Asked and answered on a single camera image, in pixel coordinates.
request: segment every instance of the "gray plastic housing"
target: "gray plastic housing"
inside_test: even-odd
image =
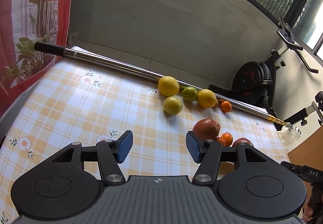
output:
[[[243,218],[225,208],[210,187],[193,185],[187,176],[131,176],[123,185],[105,188],[90,208],[76,216],[51,221],[32,220],[21,216],[13,224],[256,224],[261,222],[297,224],[301,223],[301,220],[296,215],[273,221]]]

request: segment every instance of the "blue rubber pad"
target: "blue rubber pad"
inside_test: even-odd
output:
[[[126,136],[122,135],[120,138],[122,137],[124,137],[124,139],[119,142],[119,152],[117,153],[117,163],[119,164],[125,161],[133,143],[133,134],[131,131],[129,131]]]
[[[191,136],[190,133],[186,133],[186,147],[191,154],[194,162],[201,162],[201,153],[199,151],[199,143]]]

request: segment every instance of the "plaid tablecloth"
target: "plaid tablecloth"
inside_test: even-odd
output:
[[[42,78],[20,111],[0,149],[0,218],[18,217],[11,201],[13,182],[71,142],[93,146],[133,132],[133,146],[120,168],[129,175],[194,175],[186,132],[203,118],[221,125],[234,140],[246,137],[277,162],[288,160],[274,125],[238,110],[203,109],[183,101],[177,116],[163,111],[157,84],[95,65],[63,59]],[[96,162],[85,170],[100,178]]]

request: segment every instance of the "hand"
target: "hand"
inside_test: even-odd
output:
[[[305,209],[304,209],[304,214],[303,214],[303,220],[308,223],[312,218],[313,218],[313,212],[314,210],[311,208],[311,198],[306,202]]]

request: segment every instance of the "stainless steel rod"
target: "stainless steel rod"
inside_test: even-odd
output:
[[[68,58],[72,58],[72,59],[76,59],[76,60],[80,60],[83,62],[87,62],[87,63],[91,63],[91,64],[95,64],[101,67],[105,67],[105,68],[111,68],[114,70],[118,70],[130,75],[134,75],[137,77],[141,77],[144,79],[148,79],[150,81],[155,81],[158,82],[160,78],[163,77],[163,75],[145,70],[143,68],[139,68],[130,64],[126,64],[105,56],[101,56],[101,55],[97,55],[97,54],[93,54],[93,53],[86,53],[86,52],[82,52],[82,51],[77,51],[75,49],[70,49],[70,48],[63,48],[61,46],[57,46],[57,45],[52,45],[46,42],[36,42],[35,43],[35,50],[37,51],[42,51],[45,53],[50,53],[50,54],[57,54],[57,55],[61,55],[64,57],[68,57]],[[202,90],[202,88],[191,85],[191,84],[187,84],[185,82],[179,81],[178,83],[180,85],[180,89],[183,90],[184,88],[186,88],[187,86],[193,86],[195,87],[197,90]],[[217,99],[222,99],[222,100],[228,100],[232,107],[241,110],[243,112],[246,112],[248,114],[257,116],[259,118],[263,118],[266,119],[268,121],[272,121],[284,126],[290,126],[289,123],[283,122],[275,117],[273,117],[272,115],[267,114],[264,111],[258,110],[248,104],[245,104],[243,102],[234,100],[234,99],[230,99],[228,97],[224,97],[222,95],[219,94],[215,94]]]
[[[64,50],[64,57],[68,57],[68,58],[73,58],[73,59],[77,59],[80,61],[84,61],[84,62],[88,62],[88,63],[92,63],[101,67],[105,67],[105,68],[111,68],[114,70],[118,70],[118,71],[122,71],[125,72],[127,74],[130,75],[135,75],[144,79],[148,79],[151,81],[155,81],[158,82],[160,78],[163,77],[163,75],[161,74],[157,74],[148,70],[145,70],[143,68],[139,68],[130,64],[126,64],[114,59],[110,59],[108,57],[105,56],[100,56],[100,55],[95,55],[95,54],[91,54],[91,53],[85,53],[85,52],[81,52],[81,51],[77,51],[74,49],[69,49],[69,48],[65,48]],[[191,85],[191,84],[187,84],[183,81],[179,81],[178,83],[180,85],[180,89],[183,90],[185,87],[187,86],[193,86],[195,87],[197,90],[202,90],[202,88]],[[267,113],[258,110],[250,105],[247,105],[243,102],[228,98],[228,97],[224,97],[222,95],[219,94],[215,94],[216,97],[218,99],[223,99],[223,100],[228,100],[230,101],[232,107],[241,110],[243,112],[255,115],[259,118],[263,118],[266,120],[272,120],[272,117],[270,115],[268,115]]]

